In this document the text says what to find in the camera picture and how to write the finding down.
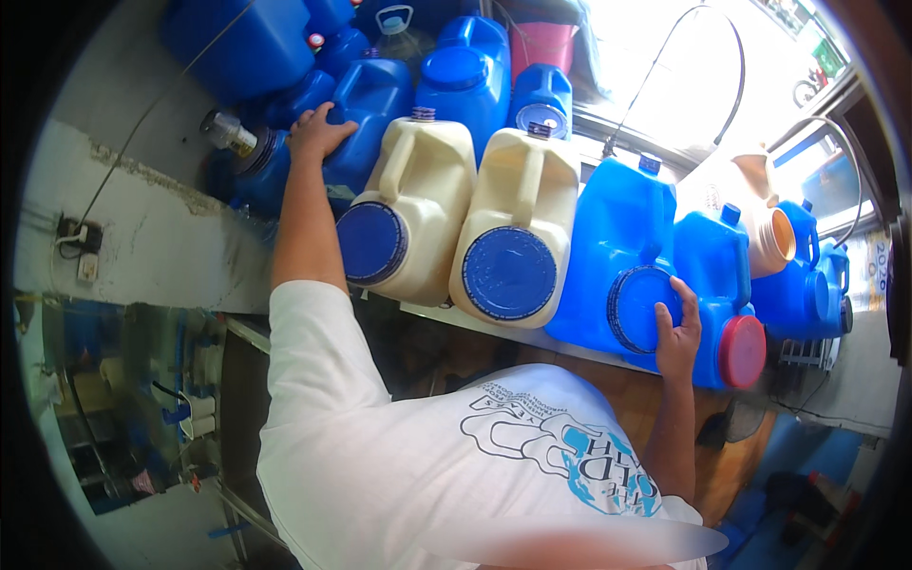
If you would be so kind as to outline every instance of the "floor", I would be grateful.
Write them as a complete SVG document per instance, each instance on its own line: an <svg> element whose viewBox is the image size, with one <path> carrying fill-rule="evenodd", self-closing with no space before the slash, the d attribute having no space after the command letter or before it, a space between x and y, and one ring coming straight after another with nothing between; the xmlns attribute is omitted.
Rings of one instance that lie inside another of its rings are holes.
<svg viewBox="0 0 912 570"><path fill-rule="evenodd" d="M429 326L427 323L428 321L418 322L413 326L425 329ZM516 364L556 364L585 378L605 394L637 454L642 454L646 448L661 401L660 377L555 354L541 348L516 345L510 341L455 326L437 323L434 325L444 327L442 334L445 336L445 342L440 354L440 364L432 372L409 385L401 397L420 398L431 393L442 394L452 391L467 379L476 378L480 373L503 368L503 362L513 358ZM407 361L410 352L412 351L404 350ZM420 360L419 356L413 358L416 363ZM731 394L696 389L694 396L697 407L697 421L694 426L696 438L706 418L728 407ZM775 413L767 411L760 428L746 440L726 443L720 451L697 446L697 492L694 506L703 516L704 525L715 525L728 511L738 491L751 480L766 448L774 422Z"/></svg>

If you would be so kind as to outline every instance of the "blue cap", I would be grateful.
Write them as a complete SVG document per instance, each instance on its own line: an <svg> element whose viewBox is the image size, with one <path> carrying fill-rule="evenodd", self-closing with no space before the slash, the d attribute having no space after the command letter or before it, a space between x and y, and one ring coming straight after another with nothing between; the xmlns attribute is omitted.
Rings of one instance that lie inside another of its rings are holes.
<svg viewBox="0 0 912 570"><path fill-rule="evenodd" d="M807 315L811 319L820 321L826 318L830 310L830 290L822 271L813 269L804 278L804 299Z"/></svg>
<svg viewBox="0 0 912 570"><path fill-rule="evenodd" d="M724 203L720 217L723 222L734 227L738 225L738 221L741 219L741 208L734 204Z"/></svg>
<svg viewBox="0 0 912 570"><path fill-rule="evenodd" d="M639 156L639 169L642 171L649 172L650 174L658 174L658 168L661 165L662 159L655 154L644 152Z"/></svg>
<svg viewBox="0 0 912 570"><path fill-rule="evenodd" d="M488 77L488 58L473 47L452 46L430 54L421 65L421 78L432 87L459 91Z"/></svg>
<svg viewBox="0 0 912 570"><path fill-rule="evenodd" d="M557 264L548 246L524 228L488 230L462 260L462 285L485 315L515 321L534 315L554 294Z"/></svg>
<svg viewBox="0 0 912 570"><path fill-rule="evenodd" d="M620 345L634 354L649 354L658 346L656 303L664 303L674 326L681 322L681 300L671 275L655 265L637 265L622 272L608 290L606 316Z"/></svg>
<svg viewBox="0 0 912 570"><path fill-rule="evenodd" d="M555 139L564 139L567 136L567 117L551 105L533 103L526 105L516 113L516 128L529 130L529 125L538 123L551 127L551 135Z"/></svg>
<svg viewBox="0 0 912 570"><path fill-rule="evenodd" d="M380 202L355 204L336 223L342 266L355 285L376 285L399 269L409 247L405 224Z"/></svg>

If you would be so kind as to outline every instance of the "cream plastic container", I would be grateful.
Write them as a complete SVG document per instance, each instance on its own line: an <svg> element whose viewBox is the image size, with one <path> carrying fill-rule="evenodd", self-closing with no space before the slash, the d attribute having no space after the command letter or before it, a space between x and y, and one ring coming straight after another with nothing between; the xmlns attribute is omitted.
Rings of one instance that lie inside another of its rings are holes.
<svg viewBox="0 0 912 570"><path fill-rule="evenodd" d="M794 258L794 231L785 212L775 207L779 195L772 158L762 146L723 145L675 186L675 221L697 210L721 210L725 203L741 210L750 238L751 279L779 273Z"/></svg>
<svg viewBox="0 0 912 570"><path fill-rule="evenodd" d="M477 177L464 125L421 107L393 120L364 192L336 224L349 283L414 305L446 303Z"/></svg>
<svg viewBox="0 0 912 570"><path fill-rule="evenodd" d="M456 247L450 296L502 326L544 326L560 302L579 192L579 154L551 129L494 133Z"/></svg>

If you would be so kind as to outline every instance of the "person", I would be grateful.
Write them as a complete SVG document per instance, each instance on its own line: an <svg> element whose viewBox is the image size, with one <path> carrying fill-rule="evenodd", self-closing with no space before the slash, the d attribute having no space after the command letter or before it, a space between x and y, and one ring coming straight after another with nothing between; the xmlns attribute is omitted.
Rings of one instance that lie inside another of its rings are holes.
<svg viewBox="0 0 912 570"><path fill-rule="evenodd" d="M423 531L467 517L607 513L702 524L689 505L700 316L678 279L680 326L656 305L664 388L641 459L605 397L552 365L390 402L354 317L324 189L323 159L357 129L327 124L331 108L306 111L288 138L269 307L272 403L257 467L275 527L301 566L475 568L418 544Z"/></svg>

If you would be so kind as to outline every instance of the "cable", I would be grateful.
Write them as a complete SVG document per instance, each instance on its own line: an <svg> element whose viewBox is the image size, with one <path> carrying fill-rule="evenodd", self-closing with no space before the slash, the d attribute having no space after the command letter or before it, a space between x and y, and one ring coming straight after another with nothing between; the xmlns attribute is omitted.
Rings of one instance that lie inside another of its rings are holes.
<svg viewBox="0 0 912 570"><path fill-rule="evenodd" d="M637 99L639 98L639 94L643 91L643 87L645 87L646 82L649 81L649 76L652 75L652 70L656 68L658 59L662 56L662 52L665 51L665 46L668 44L668 41L671 39L671 35L674 34L675 28L678 27L678 24L681 23L681 21L684 19L684 17L687 14L690 14L691 12L693 12L695 10L699 10L701 8L712 8L714 10L719 10L719 8L717 8L716 6L705 5L705 4L695 5L691 9L689 9L687 12L682 14L680 18L678 18L678 21L675 22L675 25L671 27L671 31L669 31L668 35L665 37L665 41L662 43L662 47L658 50L658 53L656 54L656 58L652 60L652 65L649 66L649 71L647 72L646 76L643 78L643 82L639 84L639 89L637 90L637 94L634 95L633 99L630 100L630 104L627 106L627 111L624 113L624 117L621 119L621 122L618 123L615 131L611 133L610 137L608 137L608 140L605 141L605 147L602 150L603 159L614 154L615 141L617 140L617 134L624 127L624 122L627 120L627 115L630 114L630 110L633 108L634 103L637 102ZM729 129L731 122L735 118L735 114L738 113L738 108L741 106L741 96L744 95L744 78L745 78L745 74L746 74L746 70L745 70L745 66L744 66L744 45L741 43L741 35L738 34L738 28L735 27L734 22L732 22L731 18L726 16L724 12L719 10L719 13L722 14L722 17L728 21L729 26L731 26L731 31L734 32L735 41L738 42L738 55L741 59L741 75L738 80L738 95L735 97L735 102L734 102L734 105L732 105L732 107L731 107L731 112L729 113L729 117L727 119L725 119L725 124L722 126L722 130L719 131L719 134L716 136L716 139L713 141L713 144L715 144L716 146L719 146L719 143L722 142L722 137L725 135L725 132Z"/></svg>
<svg viewBox="0 0 912 570"><path fill-rule="evenodd" d="M858 220L861 219L861 205L862 202L865 201L861 189L861 171L858 170L858 157L855 156L855 149L852 147L852 143L849 142L848 137L845 136L845 132L836 123L836 121L830 119L829 117L819 117L814 115L812 117L804 117L802 119L798 119L795 124L793 124L792 127L788 130L788 132L800 130L808 123L812 123L816 120L826 123L830 129L834 131L835 135L842 140L843 147L849 156L849 160L852 161L852 168L855 169L855 177L858 179L858 210L855 212L855 219L852 221L852 225L849 226L848 231L845 232L845 235L836 240L836 245L834 247L839 247L845 243L845 240L849 239L849 236L852 235L852 232L855 231L855 227L858 225Z"/></svg>
<svg viewBox="0 0 912 570"><path fill-rule="evenodd" d="M231 22L228 22L228 25L225 26L224 28L222 28L222 31L219 32L212 39L211 42L206 44L206 47L204 47L200 53L196 54L196 57L194 57L193 60L191 60L191 62L189 64L187 64L187 67L185 67L183 69L183 71L181 73L179 73L176 78L174 78L174 80L171 82L171 84L168 87L166 87L160 93L160 95L151 102L151 104L146 108L145 111L143 111L142 115L140 116L140 120L136 121L136 125L133 126L133 130L130 131L130 134L127 136L127 140L124 141L123 146L120 147L120 151L117 153L117 156L114 157L114 161L111 163L111 166L108 169L108 173L105 174L104 179L102 179L101 184L98 186L98 189L95 191L95 195L92 196L92 201L88 203L88 208L86 208L86 212L82 214L82 218L79 219L79 224L77 225L77 227L79 227L86 221L86 218L88 217L88 213L92 211L92 206L95 205L95 200L98 199L98 197L101 194L101 191L104 190L105 184L108 183L108 179L111 177L111 174L120 165L120 159L123 157L124 151L127 150L127 146L130 144L130 141L133 140L133 135L136 134L136 131L140 129L140 125L142 124L142 122L144 120L146 120L146 118L149 116L149 114L152 112L152 110L155 109L158 106L158 104L161 103L171 93L171 91L175 87L177 87L178 83L181 81L181 78L183 76L187 75L187 72L190 71L190 68L193 67L193 64L195 64L200 59L200 57L202 57L203 54L205 54L207 51L209 51L209 48L212 47L212 45L215 44L215 42L218 41L218 39L220 37L222 37L222 35L224 35L224 33L227 32L229 28L231 28L231 26L234 26L234 23L237 22L241 18L241 16L243 16L244 13L246 13L247 10L250 9L250 6L254 5L254 2L256 2L256 0L250 0L250 2L248 2L247 5L244 6L244 9L242 9L238 13L238 15L234 17L234 19Z"/></svg>

